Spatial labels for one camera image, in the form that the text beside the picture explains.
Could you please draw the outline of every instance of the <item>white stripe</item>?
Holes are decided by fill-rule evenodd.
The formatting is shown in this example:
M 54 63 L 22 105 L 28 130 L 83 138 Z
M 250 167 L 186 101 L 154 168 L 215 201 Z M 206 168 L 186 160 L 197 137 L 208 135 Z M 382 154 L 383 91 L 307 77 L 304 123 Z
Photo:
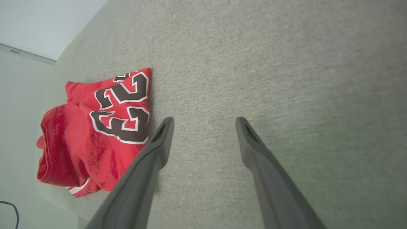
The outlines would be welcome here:
M 75 194 L 75 193 L 81 191 L 81 190 L 89 183 L 90 180 L 92 180 L 92 178 L 89 177 L 89 178 L 86 180 L 86 182 L 85 182 L 84 185 L 82 185 L 82 186 L 80 186 L 80 187 L 74 187 L 74 188 L 72 188 L 71 190 L 68 190 L 68 191 L 69 191 L 71 194 Z

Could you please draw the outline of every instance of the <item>wire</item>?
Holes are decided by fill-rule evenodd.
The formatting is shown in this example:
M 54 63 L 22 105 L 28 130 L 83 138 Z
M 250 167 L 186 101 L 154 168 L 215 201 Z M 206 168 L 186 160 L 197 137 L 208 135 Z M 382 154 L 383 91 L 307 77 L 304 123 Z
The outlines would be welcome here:
M 15 225 L 15 229 L 17 229 L 17 228 L 18 228 L 18 223 L 20 222 L 20 216 L 18 215 L 17 207 L 16 207 L 14 204 L 9 203 L 9 202 L 7 202 L 7 201 L 0 201 L 0 203 L 2 203 L 2 204 L 8 204 L 8 205 L 11 205 L 11 206 L 14 207 L 15 214 L 17 215 L 17 224 Z

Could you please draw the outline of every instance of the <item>folded red garment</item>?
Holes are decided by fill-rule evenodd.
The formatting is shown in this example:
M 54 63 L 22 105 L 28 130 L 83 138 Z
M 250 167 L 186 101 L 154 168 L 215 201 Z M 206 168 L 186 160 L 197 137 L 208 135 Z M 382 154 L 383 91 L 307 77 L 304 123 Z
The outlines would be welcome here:
M 75 197 L 111 191 L 148 140 L 150 69 L 92 84 L 68 82 L 67 104 L 43 117 L 37 178 Z

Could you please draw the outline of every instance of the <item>gray fabric surface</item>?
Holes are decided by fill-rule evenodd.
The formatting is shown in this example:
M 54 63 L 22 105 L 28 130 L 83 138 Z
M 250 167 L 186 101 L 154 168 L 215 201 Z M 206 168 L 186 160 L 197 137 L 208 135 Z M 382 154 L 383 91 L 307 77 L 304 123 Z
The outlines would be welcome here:
M 152 68 L 151 127 L 173 116 L 175 132 L 149 228 L 263 227 L 237 116 L 328 228 L 405 228 L 406 15 L 401 0 L 110 0 L 56 62 L 55 95 Z M 48 200 L 89 219 L 105 195 Z

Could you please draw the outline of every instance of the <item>blue cable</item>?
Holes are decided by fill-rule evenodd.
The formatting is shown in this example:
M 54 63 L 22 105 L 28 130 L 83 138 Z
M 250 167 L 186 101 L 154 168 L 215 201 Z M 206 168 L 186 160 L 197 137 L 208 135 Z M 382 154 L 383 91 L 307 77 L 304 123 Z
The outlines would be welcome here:
M 15 225 L 15 229 L 17 229 L 17 228 L 18 228 L 18 223 L 20 222 L 20 216 L 18 215 L 17 207 L 16 207 L 14 204 L 9 203 L 9 202 L 6 202 L 6 201 L 0 201 L 0 203 L 2 203 L 2 204 L 8 204 L 8 205 L 11 205 L 11 206 L 14 207 L 15 214 L 17 215 L 17 224 Z

